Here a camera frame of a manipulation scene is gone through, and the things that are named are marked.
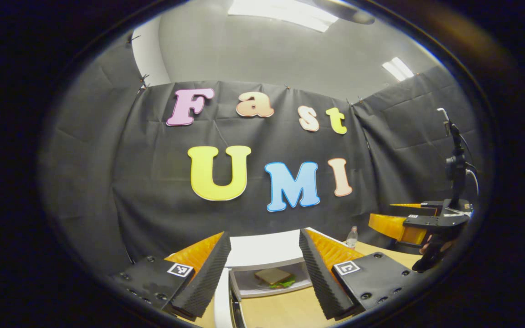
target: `gray wall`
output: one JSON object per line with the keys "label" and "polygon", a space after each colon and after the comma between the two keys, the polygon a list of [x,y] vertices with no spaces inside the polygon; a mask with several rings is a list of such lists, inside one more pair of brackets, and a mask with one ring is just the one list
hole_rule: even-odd
{"label": "gray wall", "polygon": [[398,56],[413,72],[436,60],[376,21],[338,19],[325,33],[264,17],[228,16],[232,0],[192,0],[165,12],[160,46],[171,81],[287,84],[350,102],[398,83],[381,67]]}
{"label": "gray wall", "polygon": [[146,85],[171,83],[159,46],[160,22],[161,15],[158,15],[133,32],[133,55],[141,76],[147,75],[144,79]]}

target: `black fabric backdrop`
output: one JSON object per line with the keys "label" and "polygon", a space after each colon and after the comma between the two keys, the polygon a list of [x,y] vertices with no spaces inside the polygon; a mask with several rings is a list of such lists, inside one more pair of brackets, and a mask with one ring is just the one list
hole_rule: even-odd
{"label": "black fabric backdrop", "polygon": [[[50,214],[82,259],[113,273],[148,254],[166,256],[222,230],[255,235],[311,226],[343,240],[358,226],[359,240],[390,247],[390,239],[367,226],[369,214],[390,203],[450,197],[444,158],[452,141],[444,135],[445,108],[466,137],[473,162],[484,172],[475,115],[455,81],[434,68],[353,106],[315,93],[264,83],[201,81],[149,87],[137,93],[139,72],[125,38],[94,60],[60,99],[42,148],[42,195]],[[211,87],[215,97],[192,125],[170,127],[175,91]],[[242,118],[238,96],[266,93],[275,114]],[[319,131],[298,123],[300,105],[314,108]],[[335,133],[325,110],[345,115],[345,135]],[[213,178],[231,181],[226,147],[245,145],[248,184],[240,197],[207,201],[192,191],[195,146],[217,147]],[[333,193],[331,158],[345,158],[354,191]],[[268,212],[271,184],[265,164],[284,162],[296,175],[316,162],[321,202]]]}

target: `ceiling light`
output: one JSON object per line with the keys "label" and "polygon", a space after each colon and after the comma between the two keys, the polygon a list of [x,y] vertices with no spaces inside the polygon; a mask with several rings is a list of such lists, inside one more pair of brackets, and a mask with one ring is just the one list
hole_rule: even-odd
{"label": "ceiling light", "polygon": [[289,21],[325,32],[337,17],[295,0],[234,0],[228,15],[259,16]]}
{"label": "ceiling light", "polygon": [[408,66],[406,66],[406,64],[404,64],[404,62],[402,60],[400,60],[400,58],[394,57],[392,59],[392,64],[394,64],[394,66],[396,66],[396,68],[400,69],[400,71],[404,74],[405,77],[413,77],[414,76],[412,71],[408,68]]}
{"label": "ceiling light", "polygon": [[390,72],[398,81],[404,81],[406,80],[406,77],[402,73],[400,73],[400,70],[396,68],[396,66],[392,65],[390,62],[385,62],[382,64],[382,67],[386,69],[386,71]]}
{"label": "ceiling light", "polygon": [[398,57],[394,57],[391,61],[385,62],[382,64],[382,67],[386,69],[389,73],[394,75],[396,79],[400,81],[406,80],[408,77],[413,77],[414,73],[400,60]]}

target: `yellow letter u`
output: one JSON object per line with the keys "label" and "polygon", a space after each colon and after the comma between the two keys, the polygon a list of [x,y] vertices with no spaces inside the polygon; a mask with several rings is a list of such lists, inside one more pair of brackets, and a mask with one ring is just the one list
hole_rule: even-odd
{"label": "yellow letter u", "polygon": [[246,146],[230,146],[226,153],[232,158],[232,181],[229,185],[217,185],[212,178],[216,147],[199,146],[188,150],[191,157],[191,187],[196,195],[206,200],[231,200],[242,195],[246,189]]}

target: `blue letter m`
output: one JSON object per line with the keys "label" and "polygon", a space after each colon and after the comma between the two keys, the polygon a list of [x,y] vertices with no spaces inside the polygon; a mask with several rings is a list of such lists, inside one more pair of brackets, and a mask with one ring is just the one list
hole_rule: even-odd
{"label": "blue letter m", "polygon": [[317,185],[315,184],[317,163],[304,162],[301,164],[296,180],[293,179],[287,166],[281,162],[269,163],[265,165],[264,170],[271,175],[271,203],[267,206],[269,212],[277,212],[287,208],[287,204],[283,201],[283,193],[291,207],[297,206],[301,192],[303,192],[303,197],[299,203],[301,206],[319,204]]}

